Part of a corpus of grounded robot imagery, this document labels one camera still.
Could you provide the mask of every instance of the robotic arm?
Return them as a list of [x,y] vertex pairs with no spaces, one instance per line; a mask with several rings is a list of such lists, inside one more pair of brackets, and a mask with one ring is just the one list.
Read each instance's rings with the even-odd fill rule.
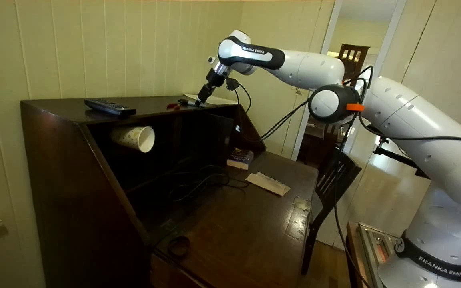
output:
[[303,51],[251,45],[235,30],[218,49],[218,62],[199,99],[205,102],[231,70],[251,73],[261,67],[279,80],[311,89],[309,112],[335,123],[362,102],[362,117],[395,141],[431,177],[431,185],[415,219],[395,245],[397,256],[379,267],[387,288],[461,288],[461,125],[407,86],[376,78],[365,99],[343,86],[339,59]]

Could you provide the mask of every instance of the chair back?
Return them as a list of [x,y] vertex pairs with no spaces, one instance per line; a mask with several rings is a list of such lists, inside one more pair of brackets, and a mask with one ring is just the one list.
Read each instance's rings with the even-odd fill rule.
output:
[[346,153],[338,149],[333,152],[328,163],[322,166],[315,184],[315,193],[322,205],[320,216],[325,217],[331,211],[359,173],[360,166]]
[[360,69],[363,65],[365,56],[370,46],[343,43],[339,49],[339,59],[344,64],[344,81],[355,85]]

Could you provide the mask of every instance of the cable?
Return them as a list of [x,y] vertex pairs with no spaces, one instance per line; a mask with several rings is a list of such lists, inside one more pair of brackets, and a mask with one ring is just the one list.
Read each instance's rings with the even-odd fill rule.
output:
[[261,141],[266,141],[269,136],[272,136],[288,118],[291,118],[291,115],[301,109],[303,105],[306,105],[309,102],[309,99],[306,99],[304,102],[301,102],[299,105],[296,105],[291,112],[288,112],[285,117],[282,117],[277,123],[274,123],[274,126],[271,126],[263,136]]
[[205,176],[202,181],[199,181],[195,184],[195,187],[192,187],[189,192],[183,192],[183,195],[171,198],[171,201],[175,201],[175,203],[184,201],[186,198],[192,197],[197,190],[202,190],[202,187],[205,184],[208,184],[211,179],[219,181],[218,182],[219,185],[226,185],[229,182],[229,174],[227,173],[211,173],[211,174]]
[[362,75],[363,72],[367,72],[367,70],[371,70],[370,78],[368,78],[368,81],[367,81],[367,88],[370,88],[370,86],[371,86],[371,81],[373,81],[373,73],[375,73],[375,67],[373,67],[373,65],[367,65],[367,67],[362,69],[359,73],[355,73],[354,77],[351,77],[351,78],[347,78],[346,81],[343,81],[343,85],[349,85],[349,83],[352,83],[354,80],[357,81],[359,78],[362,78],[360,75]]
[[344,123],[344,125],[347,125],[347,128],[346,128],[346,131],[343,133],[343,141],[341,141],[341,144],[339,144],[339,150],[344,149],[344,144],[346,144],[346,141],[347,141],[347,134],[349,134],[351,128],[354,126],[355,118],[357,118],[357,113],[354,113],[352,120],[349,120],[349,121]]
[[251,109],[251,96],[248,94],[248,89],[240,83],[240,88],[245,91],[247,97],[248,97],[248,107],[245,112],[248,112]]
[[242,179],[229,177],[229,182],[226,185],[231,187],[231,189],[237,189],[237,190],[245,192],[245,189],[250,184],[247,181],[242,181]]
[[341,224],[339,224],[339,216],[338,216],[338,203],[333,206],[333,216],[335,216],[335,221],[336,221],[336,227],[338,227],[338,233],[339,233],[339,238],[341,238],[341,243],[344,246],[344,253],[346,253],[346,257],[347,261],[352,264],[355,273],[359,275],[360,281],[367,286],[367,288],[371,288],[370,283],[363,278],[363,275],[360,273],[359,267],[357,267],[357,262],[354,261],[354,257],[351,256],[347,246],[346,246],[346,240],[344,240],[344,233],[343,233],[343,229],[341,229]]
[[245,112],[248,113],[248,110],[251,109],[251,96],[250,96],[248,89],[239,80],[227,78],[227,89],[234,91],[235,101],[239,104],[242,104],[240,94],[237,93],[237,88],[242,88],[245,91],[247,97],[248,97],[248,107],[245,109]]

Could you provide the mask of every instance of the orange ring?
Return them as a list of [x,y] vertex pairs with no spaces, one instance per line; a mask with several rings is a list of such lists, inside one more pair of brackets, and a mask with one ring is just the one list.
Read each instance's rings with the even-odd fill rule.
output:
[[346,104],[346,110],[349,110],[349,112],[363,112],[365,107],[360,102],[349,102],[349,104]]

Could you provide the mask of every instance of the white cup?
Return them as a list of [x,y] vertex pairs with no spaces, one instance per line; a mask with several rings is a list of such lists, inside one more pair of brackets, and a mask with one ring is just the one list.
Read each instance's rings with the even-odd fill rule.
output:
[[147,153],[154,147],[155,133],[152,126],[117,128],[112,131],[112,139],[125,147]]

